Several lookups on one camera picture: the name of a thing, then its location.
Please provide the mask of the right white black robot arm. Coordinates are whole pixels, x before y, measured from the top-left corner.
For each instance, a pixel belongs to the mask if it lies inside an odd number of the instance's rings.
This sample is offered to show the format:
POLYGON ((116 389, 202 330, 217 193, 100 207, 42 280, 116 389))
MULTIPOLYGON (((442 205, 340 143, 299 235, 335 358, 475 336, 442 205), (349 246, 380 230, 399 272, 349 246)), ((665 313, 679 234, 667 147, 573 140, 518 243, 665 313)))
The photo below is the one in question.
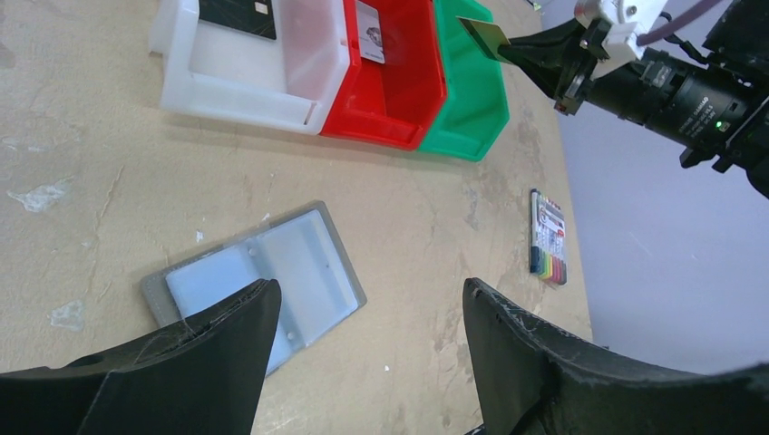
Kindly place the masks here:
POLYGON ((768 4, 734 1, 698 51, 661 1, 580 1, 567 23, 496 48, 555 103, 590 103, 683 146, 688 169, 742 169, 768 191, 768 4), (664 26, 657 20, 665 18, 664 26))

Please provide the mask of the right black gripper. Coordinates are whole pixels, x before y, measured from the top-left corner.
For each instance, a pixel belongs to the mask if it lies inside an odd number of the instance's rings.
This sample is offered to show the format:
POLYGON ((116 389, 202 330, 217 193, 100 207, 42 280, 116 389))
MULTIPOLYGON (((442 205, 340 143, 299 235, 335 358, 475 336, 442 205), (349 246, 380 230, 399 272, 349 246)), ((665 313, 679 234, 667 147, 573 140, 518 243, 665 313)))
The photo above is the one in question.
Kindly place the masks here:
POLYGON ((584 102, 590 75, 601 52, 601 20, 584 27, 576 19, 501 44, 497 54, 518 66, 563 115, 574 115, 584 102))

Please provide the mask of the grey leather card holder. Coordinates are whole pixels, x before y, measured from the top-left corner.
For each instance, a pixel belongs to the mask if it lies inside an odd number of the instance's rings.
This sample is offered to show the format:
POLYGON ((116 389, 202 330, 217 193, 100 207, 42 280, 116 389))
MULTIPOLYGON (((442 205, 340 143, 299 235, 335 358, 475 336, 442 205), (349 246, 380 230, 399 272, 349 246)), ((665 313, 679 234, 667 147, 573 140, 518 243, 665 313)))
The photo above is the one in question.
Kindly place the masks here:
POLYGON ((322 201, 281 216, 141 280, 161 327, 184 320, 259 279, 278 281, 282 302, 269 355, 272 373, 362 308, 367 298, 322 201))

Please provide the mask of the gold card black stripe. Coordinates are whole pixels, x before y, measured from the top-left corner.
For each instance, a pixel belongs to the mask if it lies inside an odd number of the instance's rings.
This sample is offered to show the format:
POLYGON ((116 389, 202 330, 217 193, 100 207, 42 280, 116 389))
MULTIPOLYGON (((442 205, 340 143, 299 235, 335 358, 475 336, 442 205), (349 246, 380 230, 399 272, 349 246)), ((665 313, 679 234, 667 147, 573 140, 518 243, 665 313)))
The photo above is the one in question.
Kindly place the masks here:
POLYGON ((499 52, 502 47, 509 46, 510 42, 497 24, 462 16, 457 16, 457 20, 486 58, 499 63, 510 63, 499 52))

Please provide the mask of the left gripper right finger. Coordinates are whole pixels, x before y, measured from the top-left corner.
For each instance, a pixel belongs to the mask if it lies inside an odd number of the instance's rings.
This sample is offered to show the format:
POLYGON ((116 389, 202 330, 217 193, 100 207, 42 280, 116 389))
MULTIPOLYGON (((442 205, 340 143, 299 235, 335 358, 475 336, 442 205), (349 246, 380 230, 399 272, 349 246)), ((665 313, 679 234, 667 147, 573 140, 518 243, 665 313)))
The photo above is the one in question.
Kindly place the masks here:
POLYGON ((462 309, 481 434, 765 434, 768 367, 701 375, 613 353, 478 278, 462 309))

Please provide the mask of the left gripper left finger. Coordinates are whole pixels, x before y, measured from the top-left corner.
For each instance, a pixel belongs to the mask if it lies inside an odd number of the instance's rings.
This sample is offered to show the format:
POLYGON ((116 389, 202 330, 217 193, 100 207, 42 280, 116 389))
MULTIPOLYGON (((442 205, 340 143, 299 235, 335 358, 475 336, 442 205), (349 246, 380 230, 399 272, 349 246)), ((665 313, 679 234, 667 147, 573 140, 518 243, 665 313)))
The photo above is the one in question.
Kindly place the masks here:
POLYGON ((1 377, 4 434, 248 434, 282 294, 259 279, 187 319, 60 368, 1 377))

